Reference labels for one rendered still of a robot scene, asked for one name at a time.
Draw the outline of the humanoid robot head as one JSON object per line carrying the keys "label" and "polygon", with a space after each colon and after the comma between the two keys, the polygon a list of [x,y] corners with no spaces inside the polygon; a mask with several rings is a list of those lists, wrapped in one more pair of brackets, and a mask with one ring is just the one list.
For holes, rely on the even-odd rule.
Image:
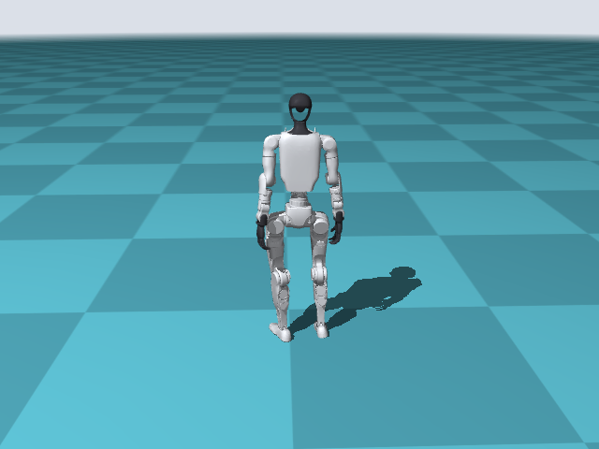
{"label": "humanoid robot head", "polygon": [[[310,132],[306,127],[306,121],[308,120],[312,108],[312,100],[307,94],[298,93],[291,96],[289,100],[289,112],[292,120],[294,121],[294,128],[287,132],[291,135],[309,135],[313,132]],[[305,109],[308,109],[308,114],[303,121],[297,121],[293,114],[292,109],[296,109],[297,112],[303,112]]]}

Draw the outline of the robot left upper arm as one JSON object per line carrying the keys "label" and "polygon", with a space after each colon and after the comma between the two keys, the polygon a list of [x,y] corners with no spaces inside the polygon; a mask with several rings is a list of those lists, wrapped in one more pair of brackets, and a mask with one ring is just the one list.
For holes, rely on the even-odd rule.
{"label": "robot left upper arm", "polygon": [[276,183],[276,177],[274,176],[276,153],[274,153],[274,150],[279,147],[280,136],[281,134],[270,135],[264,140],[262,157],[264,172],[262,174],[266,176],[266,187],[272,187]]}

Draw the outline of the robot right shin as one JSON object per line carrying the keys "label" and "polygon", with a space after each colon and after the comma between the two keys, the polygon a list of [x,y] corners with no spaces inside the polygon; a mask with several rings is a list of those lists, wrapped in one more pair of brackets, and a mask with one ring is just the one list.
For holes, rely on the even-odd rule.
{"label": "robot right shin", "polygon": [[323,269],[324,269],[324,282],[317,283],[317,282],[313,281],[314,282],[314,302],[315,302],[316,313],[317,313],[317,326],[320,326],[320,323],[322,323],[322,326],[325,325],[325,308],[326,308],[327,299],[328,299],[328,285],[327,285],[328,273],[327,273],[326,267],[323,267]]}

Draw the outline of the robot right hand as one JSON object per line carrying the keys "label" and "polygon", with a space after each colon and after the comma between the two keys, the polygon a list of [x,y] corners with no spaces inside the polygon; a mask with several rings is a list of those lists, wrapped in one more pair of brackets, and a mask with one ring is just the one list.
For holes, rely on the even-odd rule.
{"label": "robot right hand", "polygon": [[330,244],[336,244],[341,239],[341,233],[343,230],[343,220],[344,220],[343,213],[341,211],[337,211],[336,218],[333,216],[333,219],[335,221],[335,226],[330,231],[333,232],[335,230],[335,234],[332,238],[329,239],[329,240],[331,240],[329,242]]}

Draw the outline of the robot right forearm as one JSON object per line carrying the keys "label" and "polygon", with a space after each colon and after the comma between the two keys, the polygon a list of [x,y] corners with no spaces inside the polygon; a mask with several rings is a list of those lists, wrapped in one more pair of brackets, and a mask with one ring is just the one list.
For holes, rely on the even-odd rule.
{"label": "robot right forearm", "polygon": [[337,211],[341,211],[344,217],[343,211],[343,188],[342,188],[342,180],[341,175],[338,171],[339,184],[332,185],[329,187],[330,197],[331,197],[331,206],[333,207],[332,213],[336,218]]}

